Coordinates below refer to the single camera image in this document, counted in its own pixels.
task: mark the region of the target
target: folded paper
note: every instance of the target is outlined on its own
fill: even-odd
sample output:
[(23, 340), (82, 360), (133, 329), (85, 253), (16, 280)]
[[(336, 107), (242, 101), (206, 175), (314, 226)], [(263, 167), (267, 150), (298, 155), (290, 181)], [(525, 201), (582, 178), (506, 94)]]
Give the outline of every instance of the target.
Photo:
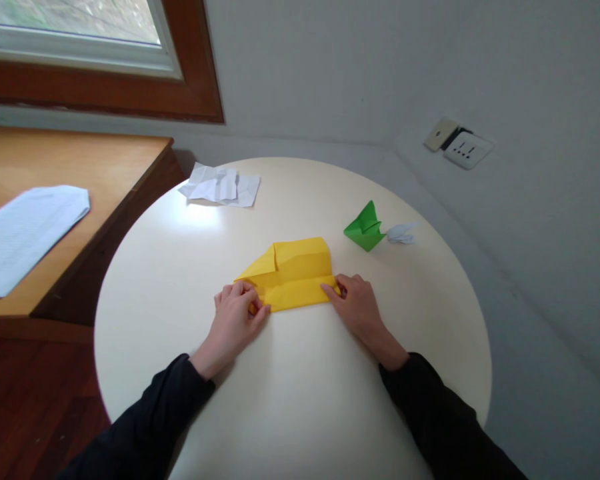
[(345, 228), (344, 233), (364, 250), (371, 251), (385, 237), (384, 233), (380, 233), (381, 223), (376, 217), (375, 205), (371, 200), (360, 212), (358, 218)]
[(260, 186), (258, 175), (238, 175), (236, 169), (193, 166), (191, 177), (178, 188), (189, 200), (205, 199), (230, 207), (251, 207)]
[(418, 222), (405, 223), (404, 225), (396, 225), (387, 230), (387, 238), (392, 243), (404, 243), (410, 245), (415, 243), (413, 235), (407, 235), (407, 232), (414, 228)]
[(238, 280), (252, 284), (271, 311), (329, 301), (321, 283), (340, 293), (331, 272), (329, 249), (320, 237), (272, 244)]

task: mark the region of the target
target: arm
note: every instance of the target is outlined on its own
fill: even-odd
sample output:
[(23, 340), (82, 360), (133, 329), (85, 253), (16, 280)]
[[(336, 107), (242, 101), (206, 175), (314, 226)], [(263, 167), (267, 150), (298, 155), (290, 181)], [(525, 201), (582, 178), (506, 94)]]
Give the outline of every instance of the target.
[(215, 318), (200, 348), (156, 374), (142, 398), (92, 440), (58, 480), (164, 478), (178, 438), (215, 390), (210, 378), (254, 340), (270, 310), (244, 282), (226, 285), (214, 300)]
[(322, 285), (338, 316), (380, 363), (380, 375), (437, 480), (524, 479), (476, 421), (475, 412), (446, 388), (418, 353), (407, 353), (380, 318), (373, 289), (360, 275), (336, 276), (342, 297)]

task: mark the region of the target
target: round white table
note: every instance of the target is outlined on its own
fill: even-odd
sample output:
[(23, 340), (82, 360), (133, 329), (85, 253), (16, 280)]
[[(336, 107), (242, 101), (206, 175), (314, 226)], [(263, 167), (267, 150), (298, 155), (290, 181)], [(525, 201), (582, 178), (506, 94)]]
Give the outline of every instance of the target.
[[(103, 282), (95, 360), (112, 420), (178, 354), (204, 340), (213, 296), (276, 241), (322, 237), (334, 274), (370, 280), (407, 350), (422, 353), (484, 425), (491, 356), (462, 266), (414, 209), (378, 184), (290, 158), (225, 165), (261, 176), (252, 208), (189, 201), (173, 188), (134, 224)], [(344, 228), (374, 200), (381, 230), (412, 221), (416, 244), (370, 253)], [(273, 313), (189, 429), (171, 472), (192, 478), (430, 478), (377, 365), (328, 303)]]

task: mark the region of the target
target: green origami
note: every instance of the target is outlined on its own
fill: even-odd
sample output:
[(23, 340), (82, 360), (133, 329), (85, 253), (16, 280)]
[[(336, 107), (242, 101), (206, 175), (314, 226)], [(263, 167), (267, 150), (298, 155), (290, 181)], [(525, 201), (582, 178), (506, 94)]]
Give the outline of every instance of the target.
[(364, 248), (364, 250), (371, 251), (386, 235), (386, 233), (380, 233), (381, 223), (375, 215), (375, 205), (373, 204), (373, 200), (371, 200), (362, 209), (358, 218), (345, 228), (345, 235)]

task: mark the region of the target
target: window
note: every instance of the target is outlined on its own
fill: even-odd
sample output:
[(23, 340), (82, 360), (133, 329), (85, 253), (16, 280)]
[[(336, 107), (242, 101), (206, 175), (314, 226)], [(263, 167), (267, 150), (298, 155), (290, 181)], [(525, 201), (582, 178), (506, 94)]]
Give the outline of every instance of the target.
[(0, 0), (0, 102), (221, 123), (203, 0)]

